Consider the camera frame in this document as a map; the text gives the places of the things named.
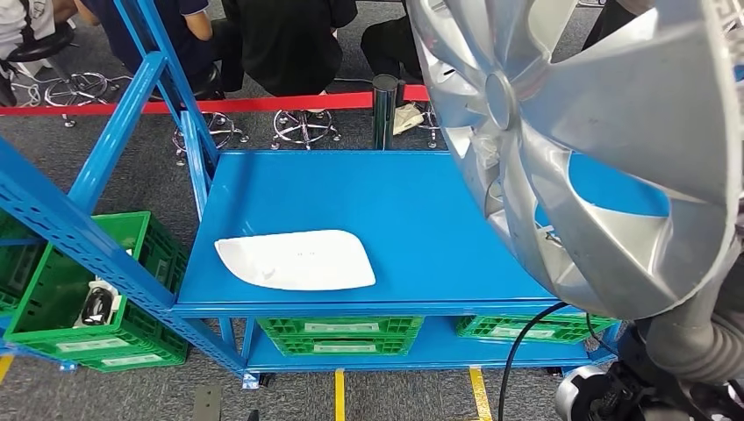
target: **black shirt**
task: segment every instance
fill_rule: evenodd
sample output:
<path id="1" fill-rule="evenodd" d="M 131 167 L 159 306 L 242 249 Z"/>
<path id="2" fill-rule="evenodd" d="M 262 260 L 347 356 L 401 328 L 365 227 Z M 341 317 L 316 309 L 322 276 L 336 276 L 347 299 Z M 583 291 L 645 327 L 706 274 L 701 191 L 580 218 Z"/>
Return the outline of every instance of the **black shirt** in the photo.
<path id="1" fill-rule="evenodd" d="M 356 17 L 354 0 L 223 0 L 240 28 L 242 63 L 275 96 L 316 95 L 341 65 L 333 29 Z"/>
<path id="2" fill-rule="evenodd" d="M 130 72 L 136 72 L 142 58 L 113 0 L 82 0 L 82 3 L 101 22 L 109 38 L 111 52 Z M 162 23 L 187 76 L 201 73 L 214 61 L 211 42 L 195 37 L 183 18 L 203 11 L 207 4 L 207 0 L 155 0 Z"/>

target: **stanchion post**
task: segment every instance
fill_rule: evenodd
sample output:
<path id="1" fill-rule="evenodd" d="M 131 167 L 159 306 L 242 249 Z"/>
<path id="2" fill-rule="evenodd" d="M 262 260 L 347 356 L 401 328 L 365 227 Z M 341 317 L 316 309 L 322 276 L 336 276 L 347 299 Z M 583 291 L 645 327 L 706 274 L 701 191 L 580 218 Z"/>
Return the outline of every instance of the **stanchion post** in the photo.
<path id="1" fill-rule="evenodd" d="M 372 80 L 372 137 L 379 150 L 386 149 L 393 139 L 397 86 L 397 78 L 391 75 L 377 75 Z"/>

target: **chrome stool base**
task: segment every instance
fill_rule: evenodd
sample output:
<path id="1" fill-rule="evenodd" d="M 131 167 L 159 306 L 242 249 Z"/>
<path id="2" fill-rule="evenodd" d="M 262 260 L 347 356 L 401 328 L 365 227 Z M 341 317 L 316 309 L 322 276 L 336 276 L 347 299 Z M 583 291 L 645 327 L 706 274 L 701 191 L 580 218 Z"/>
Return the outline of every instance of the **chrome stool base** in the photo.
<path id="1" fill-rule="evenodd" d="M 432 108 L 431 103 L 426 103 L 426 105 L 416 103 L 416 108 L 421 111 L 421 115 L 424 117 L 424 123 L 418 125 L 417 127 L 419 129 L 428 130 L 431 133 L 432 137 L 429 139 L 427 145 L 429 146 L 429 149 L 436 149 L 437 131 L 440 129 L 440 127 L 437 124 L 437 116 L 434 115 L 434 108 Z"/>
<path id="2" fill-rule="evenodd" d="M 311 150 L 313 143 L 331 136 L 333 141 L 341 140 L 341 135 L 333 126 L 333 116 L 328 110 L 321 112 L 310 111 L 284 111 L 279 110 L 274 115 L 274 141 L 271 149 L 279 149 L 281 141 L 284 140 L 296 145 L 304 145 L 305 149 Z"/>
<path id="3" fill-rule="evenodd" d="M 203 115 L 205 118 L 209 119 L 207 127 L 209 128 L 210 135 L 214 137 L 215 143 L 217 143 L 217 149 L 221 149 L 223 146 L 230 143 L 236 136 L 239 137 L 240 143 L 247 143 L 250 140 L 241 129 L 235 127 L 235 123 L 225 114 L 221 112 L 212 112 Z M 175 164 L 179 167 L 186 165 L 186 146 L 183 142 L 183 133 L 176 128 L 170 140 L 175 146 L 175 156 L 178 157 Z"/>
<path id="4" fill-rule="evenodd" d="M 118 90 L 119 86 L 100 73 L 85 72 L 69 74 L 56 61 L 46 61 L 52 66 L 59 80 L 44 89 L 44 101 L 53 107 L 86 105 L 89 103 L 108 103 L 103 96 L 107 90 Z M 75 121 L 62 114 L 65 127 L 75 127 Z"/>

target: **floor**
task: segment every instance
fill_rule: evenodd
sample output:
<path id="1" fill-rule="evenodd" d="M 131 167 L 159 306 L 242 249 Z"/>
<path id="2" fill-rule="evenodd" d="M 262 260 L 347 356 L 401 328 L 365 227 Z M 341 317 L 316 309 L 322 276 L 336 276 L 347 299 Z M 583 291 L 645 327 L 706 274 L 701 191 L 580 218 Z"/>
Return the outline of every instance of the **floor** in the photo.
<path id="1" fill-rule="evenodd" d="M 402 13 L 399 4 L 359 2 L 359 10 L 359 17 L 340 31 L 345 59 L 339 77 L 371 77 L 358 49 L 361 33 L 370 24 Z M 210 12 L 213 17 L 222 13 L 217 5 Z M 596 9 L 576 10 L 555 53 L 556 60 L 579 50 L 596 15 Z M 59 57 L 63 66 L 75 71 L 95 69 L 109 77 L 125 74 L 110 56 L 99 29 L 80 24 L 75 42 L 81 47 L 68 48 Z M 329 90 L 366 88 L 363 83 L 336 83 Z M 230 97 L 265 95 L 246 79 L 245 88 Z M 343 134 L 341 142 L 327 142 L 318 148 L 372 147 L 371 111 L 339 111 L 335 116 Z M 272 138 L 271 113 L 231 117 L 239 127 L 250 128 L 247 132 L 251 136 L 247 144 L 232 147 L 268 148 Z M 0 133 L 66 190 L 106 123 L 105 117 L 75 120 L 77 126 L 67 129 L 59 118 L 0 118 Z M 197 217 L 188 170 L 175 164 L 175 150 L 169 140 L 172 130 L 168 116 L 141 118 L 98 203 L 97 213 L 151 210 L 183 244 L 189 245 L 196 232 Z M 396 137 L 392 147 L 426 148 L 427 136 L 427 132 L 412 130 Z M 478 392 L 478 382 L 471 381 L 467 369 L 343 375 L 345 415 L 354 421 L 491 419 L 483 402 L 487 401 L 495 411 L 501 379 L 500 370 L 483 370 L 487 398 L 479 405 L 475 398 L 479 394 L 474 394 L 474 385 Z M 507 394 L 507 418 L 558 419 L 553 410 L 558 381 L 544 369 L 515 370 Z M 192 351 L 181 367 L 112 375 L 85 368 L 61 373 L 52 363 L 17 358 L 0 383 L 0 421 L 188 420 L 193 419 L 195 389 L 199 385 L 222 389 L 223 420 L 245 420 L 252 409 L 258 409 L 265 421 L 332 420 L 339 393 L 334 384 L 334 373 L 284 374 L 278 375 L 267 389 L 245 391 L 234 377 L 198 351 Z"/>

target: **white shirt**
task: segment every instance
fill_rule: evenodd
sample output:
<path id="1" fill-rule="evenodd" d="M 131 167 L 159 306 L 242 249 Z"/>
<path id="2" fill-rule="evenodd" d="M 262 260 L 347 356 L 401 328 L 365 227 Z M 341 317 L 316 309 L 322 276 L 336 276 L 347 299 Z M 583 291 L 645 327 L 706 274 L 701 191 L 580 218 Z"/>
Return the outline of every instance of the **white shirt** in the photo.
<path id="1" fill-rule="evenodd" d="M 31 28 L 35 39 L 54 33 L 54 5 L 52 0 L 28 0 L 31 9 Z M 25 9 L 20 0 L 0 0 L 0 60 L 8 57 L 23 43 L 21 30 L 25 27 Z"/>

